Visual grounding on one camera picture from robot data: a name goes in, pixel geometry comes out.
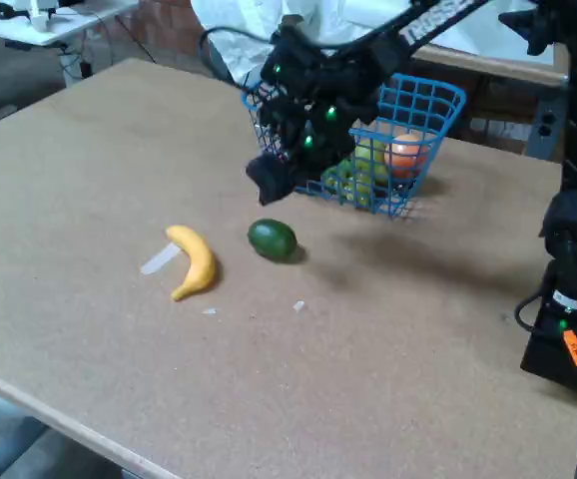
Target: white cloth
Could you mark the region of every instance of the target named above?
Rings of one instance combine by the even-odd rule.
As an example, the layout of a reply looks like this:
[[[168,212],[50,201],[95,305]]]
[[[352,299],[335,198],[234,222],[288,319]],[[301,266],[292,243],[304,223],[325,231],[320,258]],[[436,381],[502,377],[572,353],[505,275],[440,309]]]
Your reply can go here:
[[[284,15],[300,15],[302,29],[320,43],[357,38],[403,11],[407,0],[192,0],[205,28],[228,25],[269,38]],[[438,45],[506,60],[552,65],[552,47],[539,57],[526,55],[526,42],[497,20],[505,11],[531,8],[528,0],[494,0],[435,39]],[[272,47],[232,33],[216,33],[211,41],[234,79],[264,63]]]

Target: orange label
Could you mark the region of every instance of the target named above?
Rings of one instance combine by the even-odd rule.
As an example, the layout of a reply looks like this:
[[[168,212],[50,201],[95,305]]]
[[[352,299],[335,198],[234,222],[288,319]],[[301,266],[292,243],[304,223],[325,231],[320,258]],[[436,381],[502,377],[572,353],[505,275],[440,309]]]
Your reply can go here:
[[[568,352],[570,352],[572,360],[577,366],[577,334],[571,330],[564,331],[564,342],[566,343],[566,347],[568,348]]]

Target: white paper strip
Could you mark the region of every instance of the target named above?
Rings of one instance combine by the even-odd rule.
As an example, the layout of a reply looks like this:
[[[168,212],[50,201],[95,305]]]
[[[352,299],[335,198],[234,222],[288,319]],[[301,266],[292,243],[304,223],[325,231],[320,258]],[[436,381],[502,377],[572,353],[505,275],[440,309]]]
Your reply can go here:
[[[168,263],[171,259],[176,257],[180,252],[180,247],[176,244],[170,242],[167,244],[162,251],[158,254],[153,256],[149,259],[143,266],[140,268],[140,272],[142,274],[153,274],[166,263]]]

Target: blue basket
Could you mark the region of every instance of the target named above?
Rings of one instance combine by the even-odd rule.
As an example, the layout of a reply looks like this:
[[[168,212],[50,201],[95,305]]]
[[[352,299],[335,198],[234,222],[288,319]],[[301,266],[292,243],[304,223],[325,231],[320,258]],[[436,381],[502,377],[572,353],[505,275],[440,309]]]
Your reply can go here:
[[[260,97],[269,98],[275,92],[262,83],[254,94],[244,94],[243,102],[260,148],[281,158],[280,138],[262,127],[258,118]],[[400,216],[465,100],[462,90],[447,83],[395,74],[380,88],[377,120],[350,129],[357,143],[354,153],[326,170],[319,181],[309,181],[297,190],[374,214]],[[404,134],[415,138],[396,139]]]

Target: banana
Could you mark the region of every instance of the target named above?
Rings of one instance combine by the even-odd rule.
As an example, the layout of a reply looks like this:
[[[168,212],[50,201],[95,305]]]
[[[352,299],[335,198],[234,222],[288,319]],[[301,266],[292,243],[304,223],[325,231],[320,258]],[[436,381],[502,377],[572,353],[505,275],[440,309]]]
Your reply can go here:
[[[216,277],[216,259],[204,239],[188,227],[168,227],[167,237],[186,251],[191,260],[184,282],[171,293],[171,299],[179,301],[211,285]]]

